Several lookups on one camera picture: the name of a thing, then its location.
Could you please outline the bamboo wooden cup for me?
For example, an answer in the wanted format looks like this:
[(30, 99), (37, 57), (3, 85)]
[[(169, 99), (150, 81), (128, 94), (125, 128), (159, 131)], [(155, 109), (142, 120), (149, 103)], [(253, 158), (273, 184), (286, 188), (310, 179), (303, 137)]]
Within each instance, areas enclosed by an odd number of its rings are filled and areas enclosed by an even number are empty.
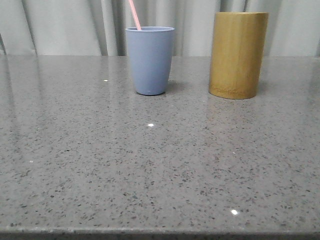
[(256, 96), (268, 25), (267, 12), (217, 12), (208, 91), (233, 100)]

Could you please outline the grey curtain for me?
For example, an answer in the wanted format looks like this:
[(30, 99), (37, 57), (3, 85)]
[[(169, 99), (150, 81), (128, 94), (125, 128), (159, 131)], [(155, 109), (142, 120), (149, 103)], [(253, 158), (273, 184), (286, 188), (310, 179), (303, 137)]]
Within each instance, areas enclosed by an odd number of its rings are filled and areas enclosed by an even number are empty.
[[(174, 54), (211, 54), (217, 12), (267, 12), (264, 54), (320, 54), (317, 0), (136, 0), (144, 27), (175, 28)], [(2, 55), (124, 56), (125, 30), (134, 26), (125, 0), (3, 0)]]

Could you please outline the blue plastic cup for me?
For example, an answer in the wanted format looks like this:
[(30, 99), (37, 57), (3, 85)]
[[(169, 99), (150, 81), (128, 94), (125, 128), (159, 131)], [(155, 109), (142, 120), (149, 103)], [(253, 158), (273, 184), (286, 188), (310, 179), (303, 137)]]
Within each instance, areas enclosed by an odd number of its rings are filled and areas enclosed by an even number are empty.
[(129, 27), (125, 35), (135, 91), (145, 96), (163, 94), (171, 71), (175, 28)]

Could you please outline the pink chopstick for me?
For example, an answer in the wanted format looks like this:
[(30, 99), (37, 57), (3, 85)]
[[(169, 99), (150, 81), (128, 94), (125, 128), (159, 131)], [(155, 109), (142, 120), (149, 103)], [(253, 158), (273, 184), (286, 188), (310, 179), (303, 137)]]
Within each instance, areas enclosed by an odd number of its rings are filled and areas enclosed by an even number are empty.
[(142, 27), (141, 27), (141, 24), (140, 24), (140, 20), (139, 20), (138, 14), (137, 14), (137, 10), (136, 10), (134, 1), (133, 0), (128, 0), (128, 3), (129, 3), (130, 10), (131, 10), (131, 13), (132, 13), (132, 17), (133, 17), (133, 20), (134, 20), (134, 23), (135, 23), (135, 27), (136, 27), (136, 29), (138, 31), (141, 31)]

